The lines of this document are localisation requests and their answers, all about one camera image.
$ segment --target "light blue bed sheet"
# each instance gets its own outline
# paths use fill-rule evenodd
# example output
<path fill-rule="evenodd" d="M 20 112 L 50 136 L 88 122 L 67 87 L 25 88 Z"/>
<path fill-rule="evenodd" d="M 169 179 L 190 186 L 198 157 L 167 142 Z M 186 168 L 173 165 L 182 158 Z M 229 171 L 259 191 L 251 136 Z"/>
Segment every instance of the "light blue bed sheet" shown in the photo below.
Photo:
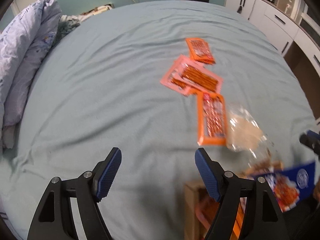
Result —
<path fill-rule="evenodd" d="M 0 194 L 17 232 L 28 228 L 50 179 L 78 177 L 119 147 L 122 164 L 99 204 L 115 240 L 183 239 L 183 184 L 199 179 L 196 97 L 159 83 L 188 55 L 187 37 L 205 39 L 223 77 L 226 102 L 256 119 L 285 166 L 314 159 L 299 143 L 313 127 L 308 101 L 266 37 L 224 7 L 156 1 L 91 17 L 46 57 L 33 82 L 16 148 L 0 163 Z M 225 170 L 246 156 L 205 147 Z M 79 215 L 76 226 L 81 224 Z M 83 239 L 80 230 L 79 238 Z"/>

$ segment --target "orange snack package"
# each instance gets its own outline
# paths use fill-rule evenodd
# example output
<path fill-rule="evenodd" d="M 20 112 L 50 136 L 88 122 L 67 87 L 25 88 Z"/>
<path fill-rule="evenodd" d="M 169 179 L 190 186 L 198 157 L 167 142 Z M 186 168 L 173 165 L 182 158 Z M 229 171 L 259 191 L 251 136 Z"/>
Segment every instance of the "orange snack package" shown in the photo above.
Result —
<path fill-rule="evenodd" d="M 183 62 L 189 62 L 190 59 L 184 55 L 180 55 L 177 60 L 173 62 L 173 65 L 167 71 L 167 73 L 163 76 L 163 78 L 160 80 L 160 83 L 166 87 L 169 87 L 170 89 L 177 91 L 178 93 L 181 93 L 182 95 L 188 96 L 190 94 L 191 86 L 183 82 L 182 80 L 177 80 L 174 78 L 175 73 L 177 73 L 180 65 Z M 203 68 L 203 64 L 196 62 L 196 64 Z"/>
<path fill-rule="evenodd" d="M 181 62 L 173 77 L 207 93 L 220 93 L 223 83 L 223 79 L 220 76 L 204 67 L 199 67 L 198 63 L 191 59 Z"/>
<path fill-rule="evenodd" d="M 200 38 L 186 38 L 190 50 L 190 58 L 206 64 L 215 63 L 207 42 Z"/>
<path fill-rule="evenodd" d="M 226 145 L 226 109 L 220 94 L 197 92 L 198 144 Z"/>

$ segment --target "cardboard box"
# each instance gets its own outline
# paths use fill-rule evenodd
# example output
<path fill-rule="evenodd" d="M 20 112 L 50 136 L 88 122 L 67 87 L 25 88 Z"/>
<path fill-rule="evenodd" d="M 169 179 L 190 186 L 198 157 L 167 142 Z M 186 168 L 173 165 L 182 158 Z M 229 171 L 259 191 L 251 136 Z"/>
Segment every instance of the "cardboard box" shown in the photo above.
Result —
<path fill-rule="evenodd" d="M 185 227 L 184 240 L 201 240 L 204 238 L 207 230 L 196 217 L 196 205 L 207 195 L 202 180 L 187 182 L 184 186 L 185 195 Z M 237 240 L 232 232 L 230 240 Z"/>

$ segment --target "snack bag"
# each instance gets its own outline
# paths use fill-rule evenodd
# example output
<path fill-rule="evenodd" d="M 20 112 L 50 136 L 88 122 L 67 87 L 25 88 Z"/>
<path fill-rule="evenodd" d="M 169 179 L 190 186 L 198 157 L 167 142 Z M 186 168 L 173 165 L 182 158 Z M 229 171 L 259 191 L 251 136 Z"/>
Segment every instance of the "snack bag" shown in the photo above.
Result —
<path fill-rule="evenodd" d="M 294 208 L 314 189 L 315 162 L 283 171 L 256 175 L 264 177 L 275 194 L 282 212 Z"/>
<path fill-rule="evenodd" d="M 191 86 L 185 84 L 181 80 L 177 80 L 176 78 L 174 78 L 174 75 L 175 73 L 177 73 L 181 62 L 185 62 L 186 60 L 188 61 L 190 59 L 184 55 L 180 55 L 178 59 L 174 61 L 169 71 L 160 80 L 160 83 L 172 90 L 177 91 L 178 93 L 181 93 L 182 95 L 188 96 L 190 94 Z M 203 67 L 202 63 L 197 63 L 197 65 L 199 67 Z"/>
<path fill-rule="evenodd" d="M 227 148 L 248 154 L 248 165 L 270 161 L 268 140 L 250 113 L 238 103 L 227 106 Z"/>
<path fill-rule="evenodd" d="M 226 144 L 226 110 L 220 94 L 197 93 L 198 144 Z"/>
<path fill-rule="evenodd" d="M 190 50 L 190 58 L 206 64 L 215 63 L 207 42 L 200 38 L 186 38 Z"/>
<path fill-rule="evenodd" d="M 223 83 L 223 78 L 191 59 L 182 61 L 173 77 L 206 93 L 220 93 Z"/>

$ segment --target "blanket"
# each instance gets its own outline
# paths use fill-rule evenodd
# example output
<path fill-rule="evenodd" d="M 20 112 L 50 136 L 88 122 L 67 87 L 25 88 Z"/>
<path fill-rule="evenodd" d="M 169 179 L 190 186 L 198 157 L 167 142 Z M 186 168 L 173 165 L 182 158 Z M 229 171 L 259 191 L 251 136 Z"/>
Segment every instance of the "blanket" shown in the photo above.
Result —
<path fill-rule="evenodd" d="M 0 35 L 1 127 L 21 120 L 30 84 L 52 46 L 60 16 L 56 0 L 37 0 Z"/>

